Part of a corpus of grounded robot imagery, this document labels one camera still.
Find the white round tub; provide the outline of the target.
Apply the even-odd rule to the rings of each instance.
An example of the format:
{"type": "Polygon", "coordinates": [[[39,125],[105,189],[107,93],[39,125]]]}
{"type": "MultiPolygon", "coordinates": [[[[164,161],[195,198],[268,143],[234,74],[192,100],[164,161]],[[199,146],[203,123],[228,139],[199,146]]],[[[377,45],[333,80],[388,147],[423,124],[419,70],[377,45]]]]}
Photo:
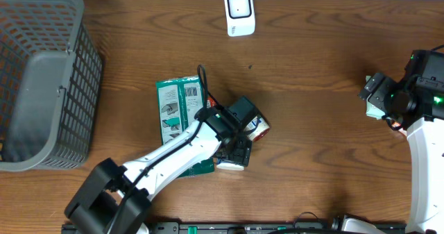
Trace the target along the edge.
{"type": "Polygon", "coordinates": [[[216,163],[216,168],[230,170],[230,171],[243,171],[244,170],[244,166],[237,165],[237,164],[228,162],[226,160],[218,160],[216,163]]]}

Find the green lid jar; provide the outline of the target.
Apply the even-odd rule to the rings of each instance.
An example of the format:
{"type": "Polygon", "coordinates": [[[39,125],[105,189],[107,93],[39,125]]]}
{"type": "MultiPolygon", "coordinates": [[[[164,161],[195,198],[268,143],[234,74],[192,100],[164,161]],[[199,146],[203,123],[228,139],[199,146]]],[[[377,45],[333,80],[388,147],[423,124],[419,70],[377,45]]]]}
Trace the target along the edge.
{"type": "Polygon", "coordinates": [[[269,131],[271,127],[267,120],[261,115],[258,114],[253,120],[247,124],[244,129],[249,140],[256,142],[264,137],[269,131]]]}

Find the green white wipes pack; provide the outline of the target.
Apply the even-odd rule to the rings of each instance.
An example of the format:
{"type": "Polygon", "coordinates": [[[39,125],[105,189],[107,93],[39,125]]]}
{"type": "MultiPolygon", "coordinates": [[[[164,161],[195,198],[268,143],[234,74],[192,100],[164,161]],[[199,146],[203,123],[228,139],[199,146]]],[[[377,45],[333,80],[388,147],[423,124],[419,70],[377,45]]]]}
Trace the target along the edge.
{"type": "Polygon", "coordinates": [[[381,119],[386,111],[384,109],[384,96],[377,91],[384,76],[380,73],[366,76],[366,84],[364,90],[366,91],[366,115],[375,119],[381,119]]]}

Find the red snack package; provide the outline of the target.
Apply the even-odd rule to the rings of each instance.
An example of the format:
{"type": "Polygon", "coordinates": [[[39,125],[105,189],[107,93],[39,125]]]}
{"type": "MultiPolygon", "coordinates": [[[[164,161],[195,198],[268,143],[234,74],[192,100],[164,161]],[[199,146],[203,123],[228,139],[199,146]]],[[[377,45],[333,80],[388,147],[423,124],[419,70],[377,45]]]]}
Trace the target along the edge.
{"type": "Polygon", "coordinates": [[[216,102],[211,97],[208,97],[207,98],[207,107],[211,108],[211,107],[213,107],[215,105],[216,105],[216,102]]]}

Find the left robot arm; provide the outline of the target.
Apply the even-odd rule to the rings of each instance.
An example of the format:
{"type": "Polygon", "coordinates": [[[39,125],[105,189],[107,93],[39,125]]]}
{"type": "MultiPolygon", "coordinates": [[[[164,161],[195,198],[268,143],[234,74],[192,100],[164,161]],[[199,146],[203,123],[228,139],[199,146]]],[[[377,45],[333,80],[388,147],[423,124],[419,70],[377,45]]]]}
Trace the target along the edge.
{"type": "Polygon", "coordinates": [[[80,233],[148,233],[145,225],[152,200],[169,183],[220,150],[247,165],[252,149],[251,122],[262,114],[246,97],[232,106],[202,107],[179,136],[160,148],[118,166],[100,162],[65,208],[80,233]]]}

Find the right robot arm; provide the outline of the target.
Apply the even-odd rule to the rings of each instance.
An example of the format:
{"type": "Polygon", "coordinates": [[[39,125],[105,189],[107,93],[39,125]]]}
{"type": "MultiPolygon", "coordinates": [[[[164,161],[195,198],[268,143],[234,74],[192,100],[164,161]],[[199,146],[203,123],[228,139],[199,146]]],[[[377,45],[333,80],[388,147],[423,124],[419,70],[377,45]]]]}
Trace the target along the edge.
{"type": "Polygon", "coordinates": [[[400,81],[371,76],[359,93],[382,111],[393,131],[404,130],[411,154],[411,209],[406,233],[443,232],[442,46],[412,51],[400,81]]]}

